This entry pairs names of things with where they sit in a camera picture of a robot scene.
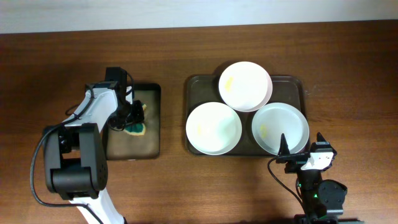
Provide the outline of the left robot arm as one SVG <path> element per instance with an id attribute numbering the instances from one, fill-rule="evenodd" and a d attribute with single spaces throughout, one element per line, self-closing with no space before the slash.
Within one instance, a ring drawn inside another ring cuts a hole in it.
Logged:
<path id="1" fill-rule="evenodd" d="M 108 165 L 101 131 L 122 131 L 143 120 L 133 79 L 124 69 L 108 67 L 103 81 L 85 85 L 77 109 L 47 127 L 37 146 L 44 150 L 45 184 L 64 201 L 58 207 L 76 207 L 88 223 L 126 222 L 106 190 Z"/>

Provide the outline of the white plate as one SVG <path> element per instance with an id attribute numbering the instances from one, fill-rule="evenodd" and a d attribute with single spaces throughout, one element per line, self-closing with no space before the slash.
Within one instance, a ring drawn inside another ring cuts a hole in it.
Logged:
<path id="1" fill-rule="evenodd" d="M 208 102 L 197 106 L 188 115 L 185 132 L 197 151 L 219 156 L 237 146 L 243 127 L 234 109 L 224 103 Z"/>

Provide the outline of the light grey plate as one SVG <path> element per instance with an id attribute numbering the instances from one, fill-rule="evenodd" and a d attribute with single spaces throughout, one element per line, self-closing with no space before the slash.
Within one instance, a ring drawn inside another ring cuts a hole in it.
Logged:
<path id="1" fill-rule="evenodd" d="M 278 154 L 284 136 L 291 154 L 304 150 L 309 140 L 309 125 L 297 108 L 286 103 L 269 103 L 252 119 L 252 135 L 258 145 L 272 155 Z"/>

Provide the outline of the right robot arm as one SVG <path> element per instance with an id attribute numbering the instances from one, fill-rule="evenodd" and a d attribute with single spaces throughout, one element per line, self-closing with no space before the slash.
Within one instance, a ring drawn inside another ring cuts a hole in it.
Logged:
<path id="1" fill-rule="evenodd" d="M 362 223 L 357 218 L 340 219 L 344 212 L 348 188 L 331 179 L 323 179 L 322 173 L 332 166 L 337 152 L 321 133 L 310 149 L 293 153 L 289 151 L 285 135 L 280 138 L 277 156 L 271 161 L 284 164 L 286 174 L 295 174 L 295 191 L 290 190 L 276 176 L 273 178 L 288 190 L 303 209 L 302 215 L 294 216 L 294 223 Z"/>

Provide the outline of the green yellow sponge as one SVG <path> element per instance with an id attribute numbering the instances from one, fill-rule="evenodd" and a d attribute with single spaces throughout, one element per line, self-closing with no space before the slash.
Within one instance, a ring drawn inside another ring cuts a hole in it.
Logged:
<path id="1" fill-rule="evenodd" d="M 124 132 L 131 136 L 143 136 L 146 133 L 146 126 L 144 123 L 146 104 L 140 101 L 135 101 L 132 106 L 132 111 L 128 119 L 128 124 L 124 128 Z"/>

